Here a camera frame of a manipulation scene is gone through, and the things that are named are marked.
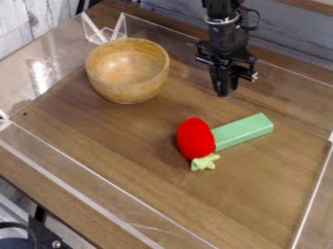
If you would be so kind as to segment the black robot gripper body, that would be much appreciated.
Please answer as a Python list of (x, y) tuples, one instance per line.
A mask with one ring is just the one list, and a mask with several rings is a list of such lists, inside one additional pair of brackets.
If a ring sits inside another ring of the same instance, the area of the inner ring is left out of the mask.
[(210, 67), (218, 66), (224, 74), (228, 68), (232, 68), (238, 78), (254, 82), (258, 79), (258, 71), (255, 70), (255, 63), (258, 58), (250, 54), (247, 47), (242, 47), (232, 53), (219, 53), (214, 51), (210, 42), (196, 40), (195, 47), (198, 49), (195, 59), (203, 62)]

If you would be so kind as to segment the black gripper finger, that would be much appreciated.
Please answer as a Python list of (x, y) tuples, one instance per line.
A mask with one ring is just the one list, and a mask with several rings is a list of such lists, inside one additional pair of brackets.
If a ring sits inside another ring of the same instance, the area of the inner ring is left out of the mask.
[(226, 70), (226, 94), (232, 93), (238, 89), (238, 75), (232, 68)]
[(214, 85), (214, 91), (218, 97), (224, 97), (224, 72), (218, 66), (210, 67), (211, 80)]

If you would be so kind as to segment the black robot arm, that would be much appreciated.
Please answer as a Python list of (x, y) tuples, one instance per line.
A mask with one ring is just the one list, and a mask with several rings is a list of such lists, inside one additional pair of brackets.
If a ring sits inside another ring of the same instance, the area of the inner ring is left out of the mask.
[(210, 39), (195, 41), (195, 59), (210, 66), (218, 97), (226, 97), (238, 89), (239, 79), (248, 82), (258, 79), (258, 58), (248, 52), (248, 32), (258, 29), (262, 18), (256, 10), (243, 6), (243, 2), (202, 0)]

